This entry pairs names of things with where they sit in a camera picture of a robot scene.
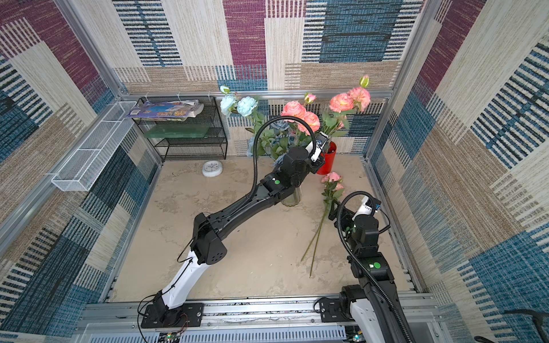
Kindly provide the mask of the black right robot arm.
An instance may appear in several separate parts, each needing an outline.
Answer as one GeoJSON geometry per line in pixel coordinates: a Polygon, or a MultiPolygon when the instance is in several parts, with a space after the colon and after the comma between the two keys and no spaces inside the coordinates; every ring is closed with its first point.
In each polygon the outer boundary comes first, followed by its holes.
{"type": "Polygon", "coordinates": [[[356,191],[337,202],[331,215],[347,252],[358,284],[342,288],[340,311],[360,328],[366,342],[414,342],[397,293],[394,275],[379,250],[375,213],[380,201],[366,191],[356,191]]]}

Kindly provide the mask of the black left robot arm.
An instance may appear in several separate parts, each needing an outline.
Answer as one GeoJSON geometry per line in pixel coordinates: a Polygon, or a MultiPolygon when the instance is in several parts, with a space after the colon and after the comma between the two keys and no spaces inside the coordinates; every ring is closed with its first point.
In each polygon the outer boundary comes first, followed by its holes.
{"type": "Polygon", "coordinates": [[[174,320],[177,316],[174,312],[184,305],[190,290],[207,268],[226,256],[227,248],[223,240],[256,214],[293,195],[307,175],[317,173],[325,163],[320,154],[329,139],[329,135],[313,131],[305,120],[297,117],[275,117],[266,121],[257,131],[252,146],[254,179],[251,190],[223,210],[210,215],[201,213],[194,218],[192,238],[187,245],[190,251],[180,262],[182,266],[172,281],[154,295],[144,318],[158,323],[174,320]],[[311,142],[307,147],[291,147],[280,164],[259,180],[257,158],[260,136],[270,124],[283,120],[301,124],[310,134],[311,142]]]}

